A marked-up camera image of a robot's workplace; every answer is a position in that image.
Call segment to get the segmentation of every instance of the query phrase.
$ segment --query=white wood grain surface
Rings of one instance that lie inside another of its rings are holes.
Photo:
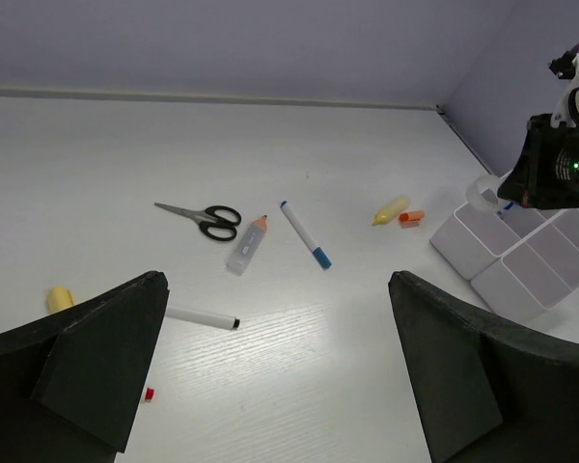
[[[165,321],[117,461],[427,463],[386,283],[407,269],[481,304],[428,239],[482,173],[430,112],[0,98],[0,332],[45,316],[52,286],[85,300],[161,270],[170,304],[242,324]],[[424,223],[372,227],[400,194]],[[268,214],[268,234],[237,277],[235,243],[154,202]],[[579,340],[577,319],[579,292],[535,325]]]

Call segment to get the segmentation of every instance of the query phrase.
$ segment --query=red cap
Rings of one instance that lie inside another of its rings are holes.
[[[147,388],[146,389],[146,395],[144,395],[144,400],[146,402],[151,402],[153,397],[154,397],[154,389],[153,388]]]

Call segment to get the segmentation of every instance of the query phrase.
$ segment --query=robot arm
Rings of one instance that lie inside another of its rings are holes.
[[[533,116],[521,156],[498,197],[523,207],[579,207],[579,44],[550,69],[569,80],[553,114]]]

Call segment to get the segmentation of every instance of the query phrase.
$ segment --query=blue marker cap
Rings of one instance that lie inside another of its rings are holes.
[[[324,254],[321,248],[315,248],[313,250],[313,257],[316,258],[317,262],[319,262],[319,265],[321,265],[321,268],[323,268],[324,270],[327,270],[328,268],[332,267],[332,262]]]

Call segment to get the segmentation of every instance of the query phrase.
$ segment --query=whiteboard marker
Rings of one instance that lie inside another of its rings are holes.
[[[290,204],[287,201],[283,201],[281,203],[281,210],[283,210],[283,213],[286,214],[286,217],[288,217],[289,222],[298,232],[302,240],[305,242],[305,244],[313,254],[314,258],[316,258],[319,265],[321,265],[321,268],[323,268],[324,270],[330,268],[332,266],[332,262],[330,261],[330,259],[328,259],[323,250],[316,244],[316,241],[313,239],[311,234],[300,223],[298,217],[296,217],[296,214],[294,214],[293,210],[291,210]]]
[[[197,323],[199,325],[206,325],[230,331],[237,330],[238,326],[240,326],[240,319],[235,316],[193,311],[191,309],[181,309],[178,307],[168,306],[165,310],[165,316],[175,320],[188,321],[190,323]]]

